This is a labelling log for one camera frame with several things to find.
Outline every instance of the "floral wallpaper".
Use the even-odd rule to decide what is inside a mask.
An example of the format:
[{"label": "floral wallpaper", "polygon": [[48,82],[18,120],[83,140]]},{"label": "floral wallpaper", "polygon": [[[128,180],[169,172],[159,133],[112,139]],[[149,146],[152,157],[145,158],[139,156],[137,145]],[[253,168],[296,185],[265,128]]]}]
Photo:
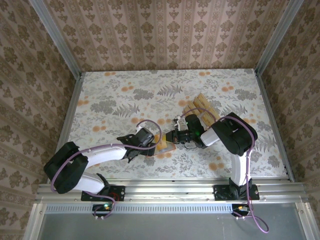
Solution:
[{"label": "floral wallpaper", "polygon": [[[68,140],[81,149],[116,143],[117,137],[135,133],[144,119],[157,122],[167,133],[174,130],[172,119],[199,93],[220,116],[234,112],[256,129],[252,176],[287,177],[253,69],[87,72]],[[145,127],[158,133],[152,123]],[[140,155],[130,163],[111,160],[86,171],[107,179],[230,177],[231,153],[222,142],[194,147],[179,144],[153,157]]]},{"label": "floral wallpaper", "polygon": [[83,72],[254,68],[289,0],[44,0]]},{"label": "floral wallpaper", "polygon": [[320,1],[306,0],[262,80],[297,181],[320,226]]},{"label": "floral wallpaper", "polygon": [[0,0],[0,239],[22,239],[75,80],[27,0]]}]

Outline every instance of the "patterned wallpaper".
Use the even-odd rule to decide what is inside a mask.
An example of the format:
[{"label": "patterned wallpaper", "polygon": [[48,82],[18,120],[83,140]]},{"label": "patterned wallpaper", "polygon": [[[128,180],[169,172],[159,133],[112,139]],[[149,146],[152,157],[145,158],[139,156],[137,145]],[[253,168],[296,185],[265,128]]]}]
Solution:
[{"label": "patterned wallpaper", "polygon": [[83,72],[254,68],[289,0],[44,0]]},{"label": "patterned wallpaper", "polygon": [[0,0],[0,239],[22,239],[75,80],[26,0]]},{"label": "patterned wallpaper", "polygon": [[262,75],[296,180],[320,226],[320,0],[306,0]]}]

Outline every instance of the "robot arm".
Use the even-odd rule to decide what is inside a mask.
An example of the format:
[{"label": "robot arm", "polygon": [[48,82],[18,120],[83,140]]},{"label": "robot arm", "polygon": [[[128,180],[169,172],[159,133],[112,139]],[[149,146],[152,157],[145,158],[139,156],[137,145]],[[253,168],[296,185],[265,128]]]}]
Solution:
[{"label": "robot arm", "polygon": [[230,191],[235,199],[245,192],[247,176],[247,153],[252,146],[252,141],[257,140],[257,132],[235,113],[231,112],[225,119],[218,120],[205,131],[200,120],[195,114],[185,117],[188,130],[175,129],[166,134],[166,140],[175,144],[189,143],[193,141],[198,148],[206,148],[217,141],[221,141],[228,149],[231,156],[231,177],[229,179]]},{"label": "robot arm", "polygon": [[[117,140],[120,144],[115,142],[100,149],[92,147],[92,151],[78,154],[57,175],[54,181],[56,191],[59,194],[64,194],[70,190],[81,190],[93,194],[108,195],[110,185],[107,180],[101,174],[90,174],[85,170],[93,165],[111,160],[128,159],[130,162],[137,155],[152,156],[155,152],[154,148],[142,150],[132,147],[152,147],[155,145],[152,143],[154,138],[154,135],[146,128],[139,127],[136,134],[118,137]],[[79,147],[74,142],[65,143],[43,168],[48,178],[52,181],[59,168],[77,152],[79,152]]]}]

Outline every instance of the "wooden block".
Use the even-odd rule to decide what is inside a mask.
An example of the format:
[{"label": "wooden block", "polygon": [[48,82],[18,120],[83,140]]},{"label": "wooden block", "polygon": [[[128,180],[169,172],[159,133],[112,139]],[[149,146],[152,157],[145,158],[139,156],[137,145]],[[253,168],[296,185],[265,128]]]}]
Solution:
[{"label": "wooden block", "polygon": [[[195,109],[196,108],[196,106],[191,101],[188,102],[188,107],[190,109]],[[197,115],[197,116],[200,115],[200,112],[197,109],[193,110],[192,113]]]},{"label": "wooden block", "polygon": [[[154,136],[154,141],[157,143],[159,141],[159,137],[160,137],[160,134],[156,134]],[[161,141],[159,142],[159,144],[156,146],[156,149],[158,151],[162,150],[162,149],[166,149],[167,148],[167,141],[166,141],[166,135],[164,134],[162,136],[162,139]]]},{"label": "wooden block", "polygon": [[217,111],[213,108],[213,107],[210,107],[209,109],[209,112],[213,114],[213,116],[215,117],[215,120],[217,121],[218,119],[220,119],[220,116],[219,114],[217,113]]},{"label": "wooden block", "polygon": [[204,124],[207,126],[207,127],[210,127],[212,124],[215,123],[215,120],[213,119],[212,116],[210,116],[209,113],[205,112],[203,114],[203,116],[201,117],[202,121],[204,122]]},{"label": "wooden block", "polygon": [[205,106],[205,109],[209,109],[211,107],[210,102],[208,102],[208,100],[202,93],[200,93],[196,98],[202,103],[202,105]]},{"label": "wooden block", "polygon": [[186,106],[186,107],[183,109],[182,113],[184,114],[184,113],[188,112],[189,110],[190,110],[190,108],[189,108],[188,106]]},{"label": "wooden block", "polygon": [[203,108],[203,109],[206,108],[206,107],[202,104],[202,102],[199,101],[198,98],[195,98],[195,99],[193,100],[193,104],[194,104],[197,108]]}]

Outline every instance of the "white floor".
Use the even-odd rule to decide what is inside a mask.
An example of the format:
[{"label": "white floor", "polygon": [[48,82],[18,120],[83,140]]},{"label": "white floor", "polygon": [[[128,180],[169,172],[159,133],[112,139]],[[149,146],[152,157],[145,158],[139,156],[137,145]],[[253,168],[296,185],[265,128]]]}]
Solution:
[{"label": "white floor", "polygon": [[[69,141],[81,149],[112,143],[135,133],[141,119],[174,129],[170,120],[188,100],[203,93],[220,116],[234,112],[257,131],[251,156],[253,177],[286,178],[279,148],[252,69],[87,72],[75,111]],[[148,123],[150,131],[157,128]],[[90,167],[108,178],[225,178],[231,173],[230,153],[221,142],[206,149],[176,150],[160,156],[138,156]]]}]

